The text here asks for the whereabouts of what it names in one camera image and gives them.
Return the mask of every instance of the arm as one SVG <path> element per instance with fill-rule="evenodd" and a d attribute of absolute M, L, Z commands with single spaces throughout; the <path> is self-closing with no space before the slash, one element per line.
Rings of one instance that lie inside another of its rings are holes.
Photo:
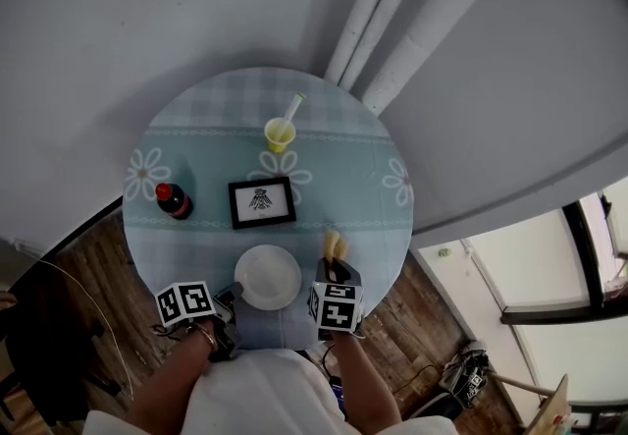
<path fill-rule="evenodd" d="M 332 334 L 349 423 L 363 435 L 401 423 L 393 395 L 357 340 L 345 332 Z"/>
<path fill-rule="evenodd" d="M 203 327 L 213 335 L 210 320 L 203 322 Z M 209 363 L 209 353 L 211 346 L 199 331 L 186 336 L 137 392 L 126 422 L 151 435 L 180 433 L 189 396 Z"/>

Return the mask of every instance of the checkered tablecloth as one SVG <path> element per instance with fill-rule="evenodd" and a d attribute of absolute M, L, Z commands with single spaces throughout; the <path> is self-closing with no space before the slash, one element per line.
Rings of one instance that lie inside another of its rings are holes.
<path fill-rule="evenodd" d="M 283 154 L 268 151 L 263 128 L 294 94 L 307 96 Z M 227 184 L 287 175 L 297 221 L 233 231 Z M 191 197 L 185 221 L 165 215 L 159 182 Z M 308 290 L 326 229 L 350 242 L 347 261 L 362 276 L 365 309 L 384 297 L 401 268 L 412 228 L 412 188 L 382 123 L 342 89 L 308 74 L 257 68 L 220 74 L 184 91 L 152 121 L 131 155 L 124 221 L 137 271 L 156 293 L 205 280 L 212 293 L 234 280 L 239 257 L 278 245 L 301 267 L 299 296 L 280 311 L 241 301 L 235 311 L 246 348 L 304 349 L 316 341 Z"/>

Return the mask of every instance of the white straw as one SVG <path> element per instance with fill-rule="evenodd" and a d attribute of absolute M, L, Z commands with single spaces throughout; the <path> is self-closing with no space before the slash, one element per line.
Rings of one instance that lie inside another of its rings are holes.
<path fill-rule="evenodd" d="M 296 109 L 298 108 L 298 106 L 301 104 L 301 102 L 304 99 L 305 99 L 305 95 L 302 93 L 297 93 L 294 96 L 294 98 L 292 99 L 292 103 L 290 104 L 286 113 L 284 114 L 284 119 L 282 120 L 282 123 L 280 124 L 280 126 L 277 128 L 277 131 L 275 132 L 275 141 L 282 141 L 282 136 L 284 136 L 284 132 L 286 131 L 286 129 L 288 128 L 288 125 L 290 124 L 290 121 L 294 117 L 294 113 L 296 112 Z"/>

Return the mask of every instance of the red bottle cap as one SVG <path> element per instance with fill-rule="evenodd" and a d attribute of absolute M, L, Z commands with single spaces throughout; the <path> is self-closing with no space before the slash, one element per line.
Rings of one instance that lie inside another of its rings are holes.
<path fill-rule="evenodd" d="M 155 188 L 155 195 L 160 201 L 167 201 L 173 195 L 173 190 L 168 184 L 158 184 Z"/>

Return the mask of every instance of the insect picture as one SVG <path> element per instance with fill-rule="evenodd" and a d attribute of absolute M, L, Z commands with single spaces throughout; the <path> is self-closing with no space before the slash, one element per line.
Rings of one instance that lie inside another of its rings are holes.
<path fill-rule="evenodd" d="M 294 222 L 289 177 L 229 184 L 234 229 Z"/>
<path fill-rule="evenodd" d="M 265 210 L 269 206 L 273 205 L 273 201 L 269 199 L 266 195 L 265 189 L 256 189 L 255 195 L 251 199 L 250 204 L 248 205 L 250 208 L 254 210 Z"/>

